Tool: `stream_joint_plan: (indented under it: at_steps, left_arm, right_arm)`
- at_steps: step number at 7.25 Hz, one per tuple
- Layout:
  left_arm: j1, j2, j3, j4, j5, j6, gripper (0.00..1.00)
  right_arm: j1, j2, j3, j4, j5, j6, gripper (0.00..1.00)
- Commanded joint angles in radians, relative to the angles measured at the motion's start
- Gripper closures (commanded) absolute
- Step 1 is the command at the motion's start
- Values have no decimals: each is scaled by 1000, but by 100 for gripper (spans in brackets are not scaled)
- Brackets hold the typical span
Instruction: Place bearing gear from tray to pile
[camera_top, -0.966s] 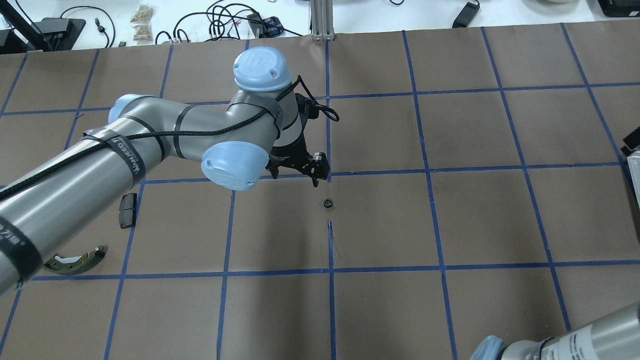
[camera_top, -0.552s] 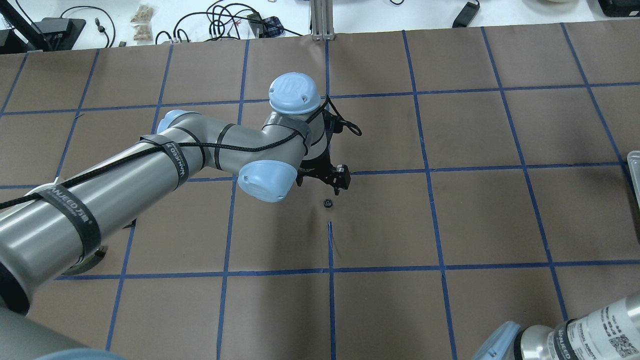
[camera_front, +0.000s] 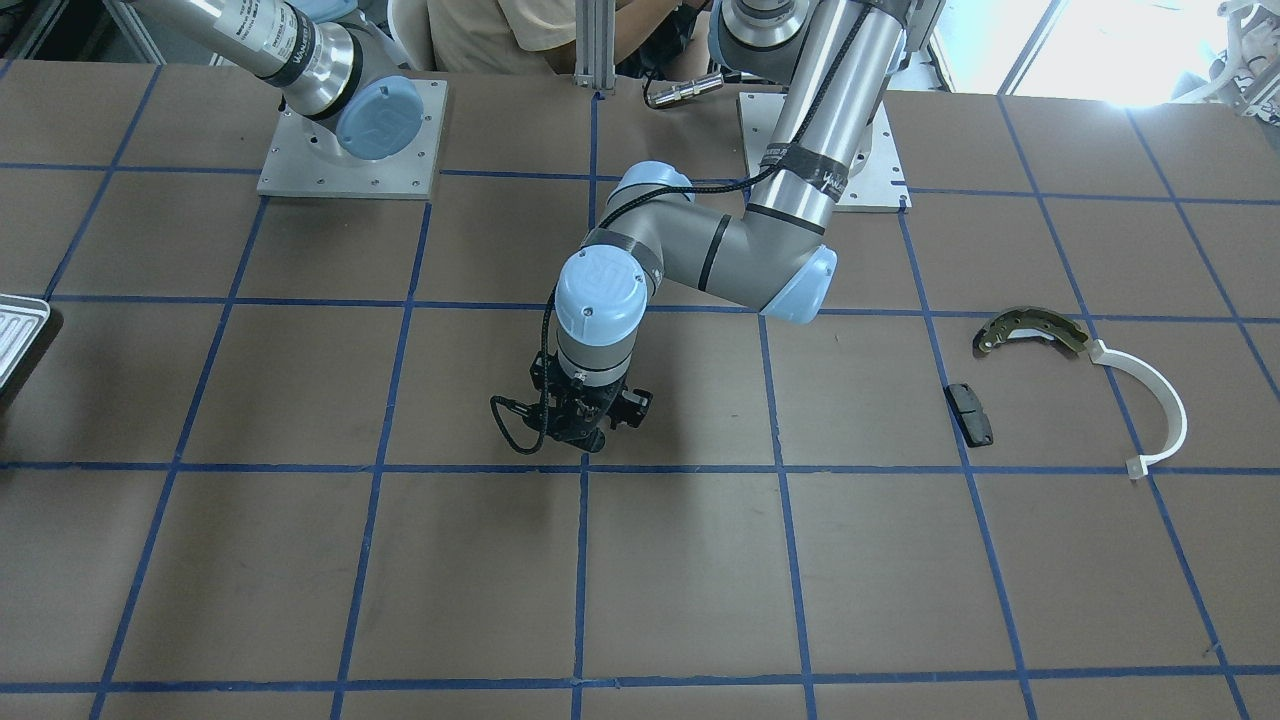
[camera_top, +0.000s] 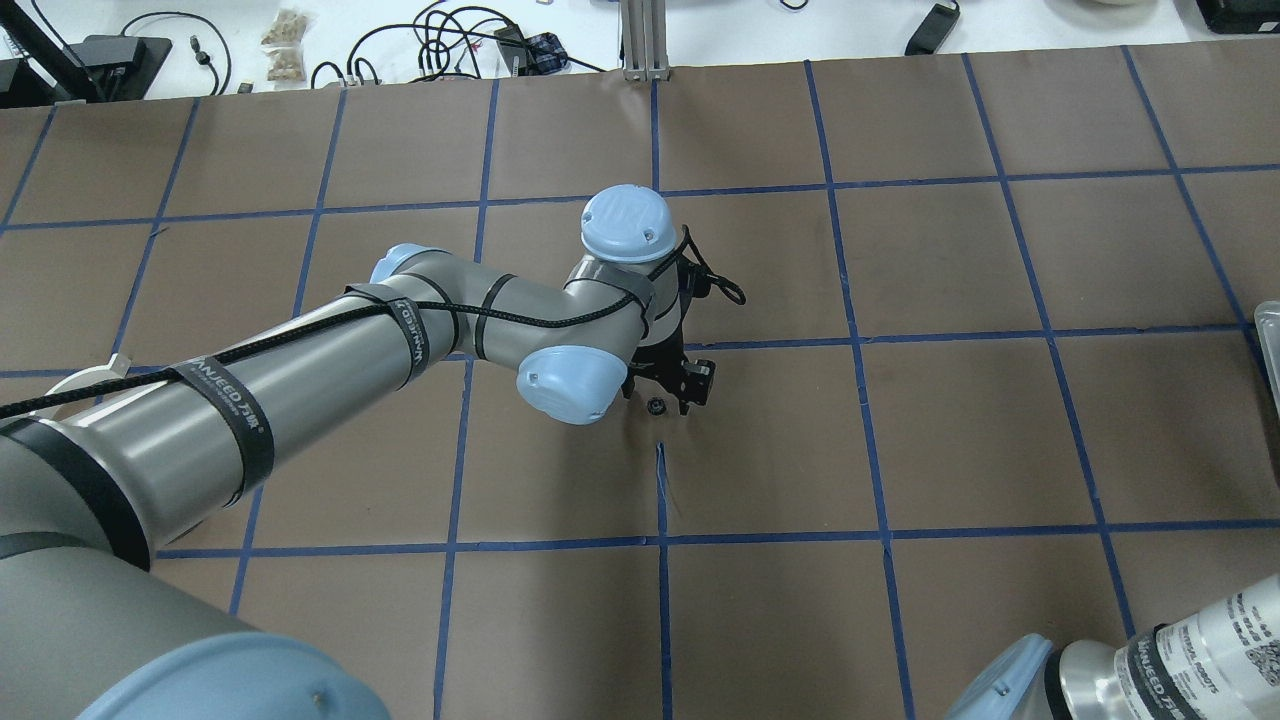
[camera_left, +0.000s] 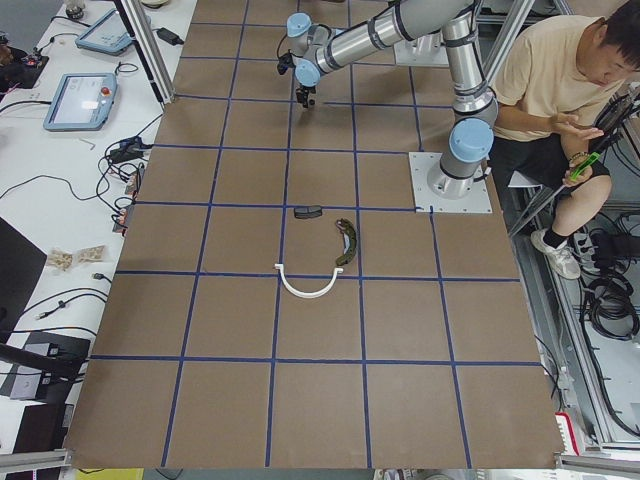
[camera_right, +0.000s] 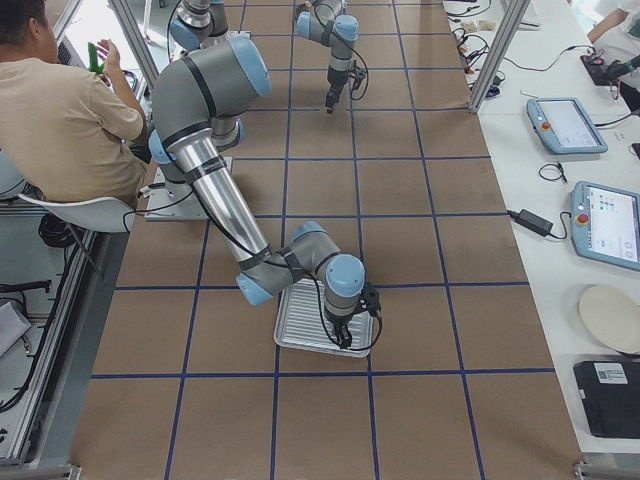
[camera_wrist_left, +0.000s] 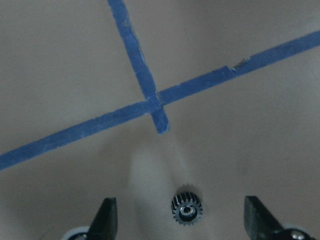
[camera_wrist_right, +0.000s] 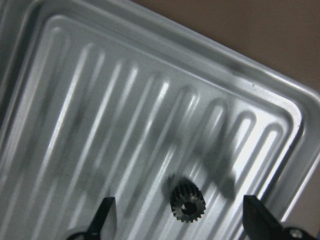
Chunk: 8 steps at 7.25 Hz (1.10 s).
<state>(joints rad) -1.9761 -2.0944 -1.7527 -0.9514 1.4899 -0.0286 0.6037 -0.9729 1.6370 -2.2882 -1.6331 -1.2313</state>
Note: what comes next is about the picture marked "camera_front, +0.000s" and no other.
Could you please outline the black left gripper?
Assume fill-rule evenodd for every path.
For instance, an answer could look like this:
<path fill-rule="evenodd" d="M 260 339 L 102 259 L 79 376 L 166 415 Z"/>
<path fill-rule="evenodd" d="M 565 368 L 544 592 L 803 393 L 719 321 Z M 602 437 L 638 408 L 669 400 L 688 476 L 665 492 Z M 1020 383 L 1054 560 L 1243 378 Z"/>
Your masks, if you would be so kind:
<path fill-rule="evenodd" d="M 548 380 L 547 433 L 561 443 L 582 451 L 600 451 L 605 446 L 602 423 L 625 389 L 625 379 L 607 386 L 586 387 Z"/>

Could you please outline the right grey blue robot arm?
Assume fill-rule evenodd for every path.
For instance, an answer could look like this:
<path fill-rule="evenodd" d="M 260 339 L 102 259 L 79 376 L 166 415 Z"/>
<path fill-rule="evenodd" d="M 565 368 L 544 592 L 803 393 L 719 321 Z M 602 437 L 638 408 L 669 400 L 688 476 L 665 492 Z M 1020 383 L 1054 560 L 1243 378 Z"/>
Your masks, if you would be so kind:
<path fill-rule="evenodd" d="M 134 1 L 145 15 L 282 91 L 349 155 L 375 161 L 410 145 L 424 105 L 408 60 L 356 1 Z"/>

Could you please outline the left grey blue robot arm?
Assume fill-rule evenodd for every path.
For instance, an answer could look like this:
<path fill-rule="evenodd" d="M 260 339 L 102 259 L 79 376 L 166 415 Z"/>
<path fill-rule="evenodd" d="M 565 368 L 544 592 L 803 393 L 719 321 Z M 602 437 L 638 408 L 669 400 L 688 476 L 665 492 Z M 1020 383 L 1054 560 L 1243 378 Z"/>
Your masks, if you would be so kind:
<path fill-rule="evenodd" d="M 708 193 L 673 167 L 640 161 L 604 218 L 568 255 L 541 319 L 530 368 L 539 397 L 492 397 L 540 439 L 594 454 L 605 430 L 637 427 L 652 395 L 626 377 L 652 297 L 669 281 L 764 316 L 808 323 L 837 255 L 826 227 L 860 170 L 888 79 L 909 50 L 919 1 L 718 1 L 709 47 L 721 65 L 786 87 L 780 118 L 739 217 L 699 205 Z"/>

